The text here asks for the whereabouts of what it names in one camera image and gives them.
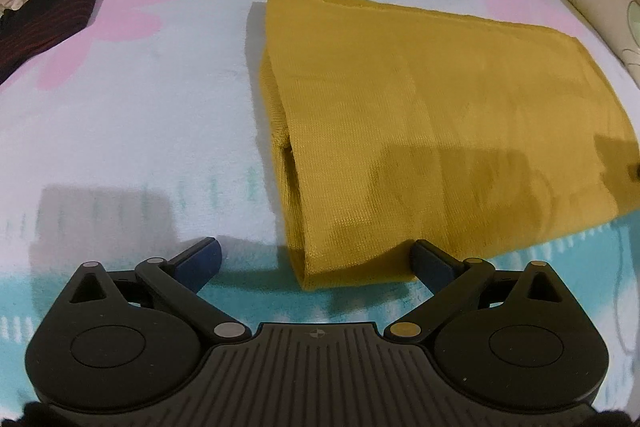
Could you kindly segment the dark maroon folded garment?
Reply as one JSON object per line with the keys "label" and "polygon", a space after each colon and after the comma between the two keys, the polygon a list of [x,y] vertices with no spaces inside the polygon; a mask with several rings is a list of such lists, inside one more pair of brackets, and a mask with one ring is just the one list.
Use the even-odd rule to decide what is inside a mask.
{"label": "dark maroon folded garment", "polygon": [[1,15],[1,82],[88,26],[96,0],[28,0]]}

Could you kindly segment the mustard yellow knit garment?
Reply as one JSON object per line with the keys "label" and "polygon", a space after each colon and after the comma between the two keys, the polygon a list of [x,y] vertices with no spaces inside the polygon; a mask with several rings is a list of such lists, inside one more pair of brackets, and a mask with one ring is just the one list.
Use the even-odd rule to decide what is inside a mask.
{"label": "mustard yellow knit garment", "polygon": [[639,207],[639,145],[574,37],[369,0],[267,0],[259,82],[298,283],[406,281]]}

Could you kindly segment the floral pastel bed blanket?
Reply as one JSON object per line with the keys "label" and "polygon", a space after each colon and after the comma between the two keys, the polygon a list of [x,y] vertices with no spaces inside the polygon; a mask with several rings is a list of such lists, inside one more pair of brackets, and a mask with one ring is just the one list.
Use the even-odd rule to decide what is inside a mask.
{"label": "floral pastel bed blanket", "polygon": [[[1,413],[34,399],[27,343],[85,260],[127,270],[204,236],[202,294],[248,325],[400,317],[419,283],[302,291],[288,265],[258,84],[266,0],[100,0],[90,25],[1,87]],[[634,80],[564,0],[374,0],[582,40],[631,118]]]}

